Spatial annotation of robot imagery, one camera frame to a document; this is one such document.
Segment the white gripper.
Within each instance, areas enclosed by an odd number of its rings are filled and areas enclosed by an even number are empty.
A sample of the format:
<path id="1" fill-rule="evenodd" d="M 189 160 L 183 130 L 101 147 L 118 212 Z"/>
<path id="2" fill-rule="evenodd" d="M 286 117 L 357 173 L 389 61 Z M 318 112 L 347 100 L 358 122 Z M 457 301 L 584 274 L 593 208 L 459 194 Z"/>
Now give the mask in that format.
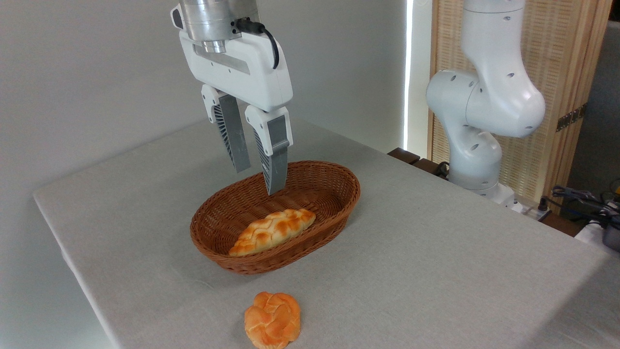
<path id="1" fill-rule="evenodd" d="M 264 35 L 244 33 L 226 40 L 224 53 L 206 52 L 186 31 L 179 31 L 179 39 L 193 76 L 204 83 L 208 119 L 218 127 L 235 171 L 250 168 L 237 103 L 241 99 L 250 104 L 245 116 L 254 129 L 268 195 L 285 188 L 293 138 L 288 110 L 281 107 L 291 101 L 293 91 L 283 53 L 273 69 L 272 43 Z"/>

